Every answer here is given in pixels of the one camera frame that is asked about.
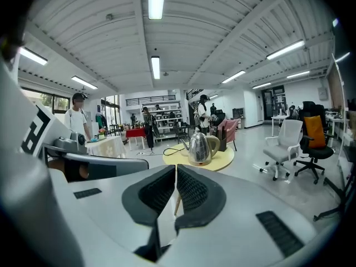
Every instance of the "black mezzanine railing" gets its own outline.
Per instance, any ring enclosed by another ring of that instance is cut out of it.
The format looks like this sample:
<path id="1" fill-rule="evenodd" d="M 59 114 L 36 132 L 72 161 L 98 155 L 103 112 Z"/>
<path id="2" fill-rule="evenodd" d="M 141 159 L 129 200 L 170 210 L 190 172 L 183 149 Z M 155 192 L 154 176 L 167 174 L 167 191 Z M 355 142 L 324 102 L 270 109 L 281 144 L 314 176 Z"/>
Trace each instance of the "black mezzanine railing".
<path id="1" fill-rule="evenodd" d="M 192 99 L 195 95 L 200 93 L 203 89 L 192 89 L 187 93 L 187 100 Z"/>
<path id="2" fill-rule="evenodd" d="M 175 100 L 176 100 L 175 95 L 133 98 L 133 99 L 126 99 L 126 106 L 140 105 L 140 104 L 150 103 L 150 102 L 175 101 Z"/>

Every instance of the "kettle handle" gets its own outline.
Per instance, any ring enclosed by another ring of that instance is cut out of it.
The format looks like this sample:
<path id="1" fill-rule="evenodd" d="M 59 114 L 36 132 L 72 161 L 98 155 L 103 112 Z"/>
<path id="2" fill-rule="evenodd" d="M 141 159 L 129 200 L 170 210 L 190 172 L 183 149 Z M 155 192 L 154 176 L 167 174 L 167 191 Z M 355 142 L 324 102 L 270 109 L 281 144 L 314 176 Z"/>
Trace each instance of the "kettle handle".
<path id="1" fill-rule="evenodd" d="M 211 152 L 211 158 L 217 153 L 217 151 L 220 148 L 220 140 L 216 136 L 207 136 L 206 140 L 209 144 L 209 142 L 214 142 L 215 147 L 214 150 L 211 150 L 211 145 L 209 144 L 210 152 Z"/>

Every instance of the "kettle spout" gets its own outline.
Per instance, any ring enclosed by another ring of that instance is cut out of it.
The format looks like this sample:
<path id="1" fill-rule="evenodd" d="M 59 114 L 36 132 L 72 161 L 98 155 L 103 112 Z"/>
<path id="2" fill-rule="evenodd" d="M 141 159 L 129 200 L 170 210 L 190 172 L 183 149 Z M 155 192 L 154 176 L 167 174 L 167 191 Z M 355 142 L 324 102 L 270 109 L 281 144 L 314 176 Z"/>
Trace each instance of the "kettle spout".
<path id="1" fill-rule="evenodd" d="M 187 146 L 187 144 L 185 143 L 185 141 L 184 141 L 184 140 L 180 140 L 180 141 L 182 142 L 182 144 L 183 144 L 183 146 L 185 147 L 185 149 L 189 150 L 189 147 Z"/>

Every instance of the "orange pillow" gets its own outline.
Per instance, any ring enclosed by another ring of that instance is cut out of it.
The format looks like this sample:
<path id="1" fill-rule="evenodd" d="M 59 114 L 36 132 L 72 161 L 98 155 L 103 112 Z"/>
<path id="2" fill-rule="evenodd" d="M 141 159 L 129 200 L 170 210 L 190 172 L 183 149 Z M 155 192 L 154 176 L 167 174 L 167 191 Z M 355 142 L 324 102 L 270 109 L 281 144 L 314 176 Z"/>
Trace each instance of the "orange pillow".
<path id="1" fill-rule="evenodd" d="M 314 140 L 309 141 L 309 147 L 311 149 L 316 149 L 318 147 L 325 147 L 325 137 L 323 124 L 320 116 L 315 117 L 304 117 L 306 131 L 308 136 L 312 137 Z"/>

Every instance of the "white t-shirt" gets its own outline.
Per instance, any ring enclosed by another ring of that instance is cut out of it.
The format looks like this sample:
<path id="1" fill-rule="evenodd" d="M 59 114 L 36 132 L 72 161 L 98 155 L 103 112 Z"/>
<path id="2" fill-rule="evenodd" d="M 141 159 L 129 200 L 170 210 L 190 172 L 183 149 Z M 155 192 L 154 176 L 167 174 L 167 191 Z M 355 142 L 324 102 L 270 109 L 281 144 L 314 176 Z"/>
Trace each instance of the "white t-shirt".
<path id="1" fill-rule="evenodd" d="M 65 125 L 70 128 L 72 131 L 79 132 L 87 138 L 84 130 L 84 124 L 87 122 L 84 114 L 81 110 L 75 111 L 73 109 L 69 109 L 65 113 Z"/>
<path id="2" fill-rule="evenodd" d="M 205 115 L 208 116 L 208 114 L 206 113 L 204 106 L 200 103 L 198 105 L 198 115 L 199 117 L 202 117 L 202 115 L 205 113 Z M 209 126 L 209 119 L 208 118 L 204 118 L 204 122 L 200 121 L 200 126 L 203 127 L 208 127 Z"/>

